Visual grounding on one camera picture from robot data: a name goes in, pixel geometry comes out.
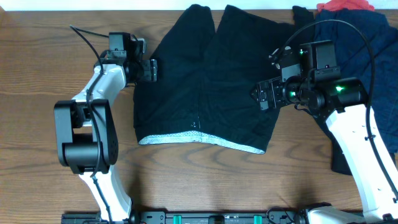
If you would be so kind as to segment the black shorts with white waistband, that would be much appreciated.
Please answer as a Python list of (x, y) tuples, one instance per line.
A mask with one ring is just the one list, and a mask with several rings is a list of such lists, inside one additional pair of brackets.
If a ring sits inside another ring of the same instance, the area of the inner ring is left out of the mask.
[(202, 142), (265, 153), (279, 111), (262, 111), (250, 93), (278, 76), (268, 56), (294, 30), (234, 6), (215, 24), (210, 8), (190, 6), (152, 54), (157, 81), (134, 90), (138, 143)]

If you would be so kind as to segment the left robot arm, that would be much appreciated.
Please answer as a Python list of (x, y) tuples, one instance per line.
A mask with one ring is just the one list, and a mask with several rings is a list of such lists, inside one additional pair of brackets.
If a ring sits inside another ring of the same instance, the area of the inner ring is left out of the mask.
[(111, 107), (129, 83), (156, 82), (157, 62), (143, 60), (137, 68), (126, 61), (104, 59), (93, 69), (85, 88), (54, 106), (58, 159), (90, 189), (99, 206), (95, 218), (64, 215), (64, 223), (138, 223), (116, 161), (119, 143)]

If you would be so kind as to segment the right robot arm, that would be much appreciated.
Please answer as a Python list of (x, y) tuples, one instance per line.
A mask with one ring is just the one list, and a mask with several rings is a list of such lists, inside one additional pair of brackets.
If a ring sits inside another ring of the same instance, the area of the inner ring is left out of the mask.
[(305, 105), (322, 120), (340, 146), (361, 198), (355, 215), (329, 203), (300, 211), (296, 223), (397, 223), (397, 168), (381, 139), (369, 96), (357, 78), (314, 82), (291, 77), (255, 85), (251, 96), (262, 110)]

